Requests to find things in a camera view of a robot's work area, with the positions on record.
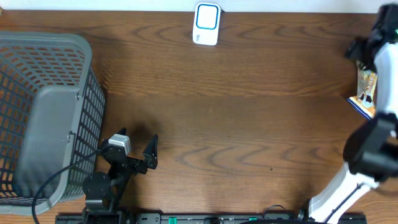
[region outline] gray plastic basket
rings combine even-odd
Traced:
[[[31,215],[54,173],[98,146],[105,98],[77,35],[0,32],[0,213]],[[83,195],[95,157],[46,186],[36,211]]]

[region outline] white wall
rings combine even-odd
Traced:
[[[393,0],[212,0],[226,12],[376,13]],[[197,0],[0,0],[3,9],[194,11]]]

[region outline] blue square outline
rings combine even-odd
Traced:
[[[216,8],[217,8],[216,24],[214,25],[214,27],[213,27],[213,28],[206,28],[206,27],[200,27],[200,26],[198,26],[198,20],[199,20],[199,8],[200,8],[200,6],[211,6],[211,7],[216,7]],[[198,14],[197,14],[197,22],[196,22],[197,28],[199,28],[199,29],[208,29],[208,30],[213,30],[213,29],[215,29],[215,28],[217,27],[217,22],[218,22],[218,7],[217,7],[217,6],[214,6],[214,5],[209,5],[209,4],[200,4],[200,5],[198,6]]]

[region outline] wooden table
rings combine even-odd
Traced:
[[[107,92],[102,136],[126,126],[139,156],[159,134],[159,166],[132,179],[125,205],[254,213],[298,210],[341,167],[346,138],[364,122],[345,100],[356,72],[343,54],[375,18],[226,12],[214,47],[192,42],[191,12],[4,11],[0,29],[82,35]],[[351,210],[397,223],[397,186],[389,180]],[[83,199],[60,203],[39,220],[83,207]]]

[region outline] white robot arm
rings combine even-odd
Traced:
[[[386,143],[396,137],[398,114],[398,5],[382,6],[368,39],[357,39],[346,56],[363,63],[379,75],[377,113],[374,119],[347,140],[345,162],[328,186],[311,199],[308,219],[337,224],[359,198],[379,183],[398,175],[396,146]]]

